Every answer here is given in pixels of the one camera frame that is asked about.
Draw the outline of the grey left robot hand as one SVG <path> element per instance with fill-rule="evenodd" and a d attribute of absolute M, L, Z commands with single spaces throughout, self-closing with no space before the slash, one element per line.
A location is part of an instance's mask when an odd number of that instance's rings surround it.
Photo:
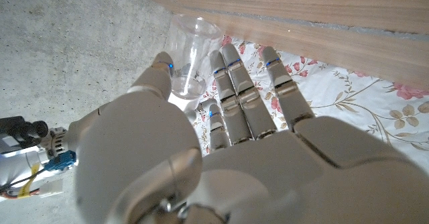
<path fill-rule="evenodd" d="M 235 47 L 211 55 L 221 109 L 214 152 L 168 101 L 159 53 L 106 104 L 78 147 L 76 205 L 86 223 L 427 223 L 428 175 L 379 139 L 317 117 L 276 51 L 263 50 L 288 129 L 278 131 Z"/>

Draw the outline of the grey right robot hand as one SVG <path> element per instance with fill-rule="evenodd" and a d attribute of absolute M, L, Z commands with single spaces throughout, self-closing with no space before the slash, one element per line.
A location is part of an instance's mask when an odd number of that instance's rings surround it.
<path fill-rule="evenodd" d="M 170 95 L 168 101 L 179 107 L 191 123 L 195 122 L 196 114 L 198 112 L 201 114 L 208 114 L 210 106 L 217 104 L 216 99 L 206 99 L 203 102 L 200 102 L 198 99 L 180 99 L 175 97 L 173 94 Z M 80 144 L 80 139 L 88 132 L 93 122 L 101 116 L 101 113 L 108 104 L 109 103 L 101 105 L 88 115 L 85 115 L 82 119 L 72 122 L 68 129 L 63 127 L 51 128 L 48 131 L 48 135 L 42 139 L 42 142 L 39 144 L 39 148 L 46 151 L 49 159 L 52 159 L 68 150 L 75 152 Z"/>

